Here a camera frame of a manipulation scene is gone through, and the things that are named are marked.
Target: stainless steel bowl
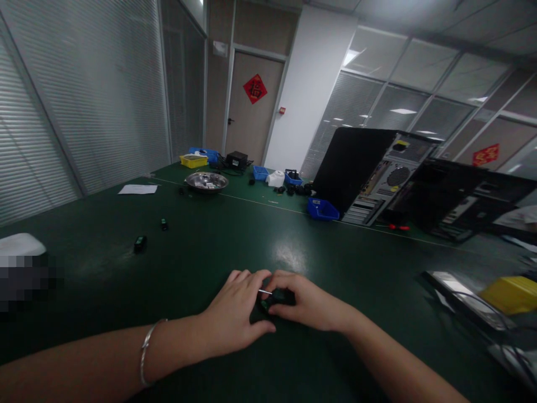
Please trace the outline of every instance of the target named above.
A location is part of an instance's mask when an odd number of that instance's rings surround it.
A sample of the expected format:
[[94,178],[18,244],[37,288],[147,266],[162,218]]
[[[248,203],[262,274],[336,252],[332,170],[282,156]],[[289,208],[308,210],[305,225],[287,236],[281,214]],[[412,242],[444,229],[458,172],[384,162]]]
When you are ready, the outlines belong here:
[[200,193],[218,193],[225,188],[229,181],[225,176],[212,172],[196,172],[186,178],[188,185]]

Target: hand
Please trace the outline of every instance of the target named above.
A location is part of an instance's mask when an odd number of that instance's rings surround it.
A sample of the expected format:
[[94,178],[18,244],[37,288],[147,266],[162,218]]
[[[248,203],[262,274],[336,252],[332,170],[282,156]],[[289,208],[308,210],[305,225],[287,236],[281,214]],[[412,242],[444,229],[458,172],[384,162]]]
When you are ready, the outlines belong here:
[[251,325],[249,320],[257,290],[270,275],[268,270],[255,274],[248,270],[233,270],[211,305],[199,315],[211,357],[242,350],[265,333],[276,331],[276,326],[270,321]]
[[356,310],[345,302],[320,289],[306,277],[288,271],[277,270],[266,291],[276,288],[289,289],[295,293],[296,305],[276,304],[270,307],[271,315],[299,322],[317,330],[343,332]]

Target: green table surface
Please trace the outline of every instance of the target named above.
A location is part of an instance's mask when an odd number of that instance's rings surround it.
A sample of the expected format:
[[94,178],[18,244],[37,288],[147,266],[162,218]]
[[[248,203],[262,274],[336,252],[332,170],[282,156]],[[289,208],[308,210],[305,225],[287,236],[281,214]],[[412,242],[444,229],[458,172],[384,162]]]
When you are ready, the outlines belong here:
[[[519,270],[514,255],[438,245],[414,229],[400,236],[314,221],[305,214],[305,197],[276,196],[261,182],[249,186],[249,175],[230,177],[220,195],[180,195],[179,184],[193,171],[174,164],[155,178],[128,182],[160,184],[155,194],[117,195],[118,185],[0,228],[0,237],[33,234],[63,268],[47,300],[1,323],[0,363],[199,313],[233,269],[285,269],[360,309],[471,401],[531,399],[418,280],[424,270],[447,270],[479,283]],[[161,218],[169,231],[161,231]],[[148,243],[135,255],[138,235]],[[133,400],[386,399],[345,339],[279,318],[275,324],[275,334],[246,350],[179,370]]]

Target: yellow container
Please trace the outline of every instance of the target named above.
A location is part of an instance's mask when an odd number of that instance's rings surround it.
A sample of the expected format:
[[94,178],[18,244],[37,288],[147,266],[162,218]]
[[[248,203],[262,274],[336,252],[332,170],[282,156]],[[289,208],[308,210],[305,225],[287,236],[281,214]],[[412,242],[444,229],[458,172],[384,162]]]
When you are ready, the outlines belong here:
[[208,165],[209,157],[204,156],[179,156],[181,163],[188,168],[199,168]]
[[501,277],[479,296],[506,315],[537,309],[537,283],[521,276]]

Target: silver bracelet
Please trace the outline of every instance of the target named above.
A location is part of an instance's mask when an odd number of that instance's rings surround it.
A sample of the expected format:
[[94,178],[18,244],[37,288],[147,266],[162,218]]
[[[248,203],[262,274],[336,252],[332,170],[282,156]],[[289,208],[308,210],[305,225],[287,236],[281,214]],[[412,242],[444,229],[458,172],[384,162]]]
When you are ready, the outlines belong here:
[[147,335],[145,336],[145,340],[144,340],[144,344],[142,345],[142,359],[140,361],[140,380],[142,382],[142,385],[144,387],[149,387],[149,386],[153,386],[154,385],[154,382],[153,383],[148,383],[145,381],[145,378],[144,378],[144,361],[145,361],[145,352],[147,350],[147,347],[149,347],[149,339],[151,338],[151,333],[153,333],[153,330],[155,330],[155,327],[157,327],[157,325],[160,323],[160,322],[167,322],[168,320],[167,319],[160,319],[157,323],[155,323],[151,329],[149,329],[149,331],[147,332]]

